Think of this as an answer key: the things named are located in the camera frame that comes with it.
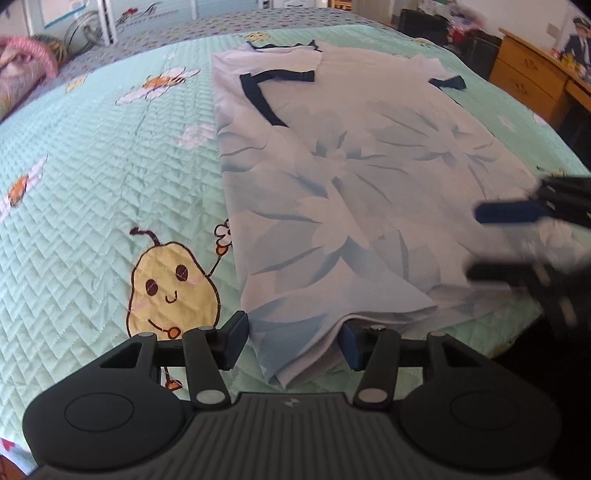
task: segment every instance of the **pink cloth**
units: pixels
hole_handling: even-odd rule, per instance
[[[44,43],[0,35],[0,119],[24,99],[40,78],[57,77],[57,60]]]
[[[0,48],[8,53],[5,61],[4,54],[0,56],[0,67],[11,61],[19,60],[26,63],[31,59],[39,59],[48,79],[57,77],[57,60],[47,45],[29,37],[6,37],[0,35]]]

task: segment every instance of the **yellow pear character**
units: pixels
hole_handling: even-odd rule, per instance
[[[210,279],[221,255],[206,274],[191,251],[177,242],[162,245],[149,230],[134,227],[130,235],[148,235],[154,246],[139,258],[131,274],[131,297],[127,314],[127,332],[153,332],[158,340],[182,338],[183,332],[203,325],[215,326],[220,316],[220,298]],[[170,378],[166,387],[182,385]]]

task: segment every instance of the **wooden dresser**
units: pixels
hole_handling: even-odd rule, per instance
[[[562,123],[573,101],[591,109],[591,87],[543,50],[500,29],[505,34],[490,82],[546,120],[554,129]]]

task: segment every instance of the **wall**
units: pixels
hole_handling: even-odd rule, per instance
[[[5,14],[0,15],[0,35],[23,35],[26,37],[28,30],[22,0],[10,5],[8,11],[10,19]]]
[[[540,48],[551,48],[555,38],[546,33],[548,23],[561,28],[568,0],[459,0],[486,17],[485,30],[502,37],[502,27]]]

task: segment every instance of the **mint green bedspread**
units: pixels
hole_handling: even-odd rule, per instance
[[[587,174],[550,127],[442,48],[362,25],[265,33],[259,45],[319,39],[438,57],[467,84],[463,92],[446,93],[530,170]],[[0,194],[15,203],[0,223],[0,437],[24,444],[21,420],[28,403],[133,333],[126,323],[132,272],[154,246],[148,235],[130,235],[133,227],[150,230],[162,244],[182,244],[204,271],[215,265],[229,238],[220,236],[222,227],[216,231],[226,207],[213,134],[210,56],[237,47],[245,35],[136,55],[58,87],[0,125]],[[231,248],[211,281],[223,323],[239,309]],[[539,314],[524,298],[446,331],[494,355]],[[263,383],[248,346],[224,377],[232,394],[276,390]],[[297,391],[351,393],[359,377],[340,367]],[[397,395],[419,383],[418,369],[404,369]]]

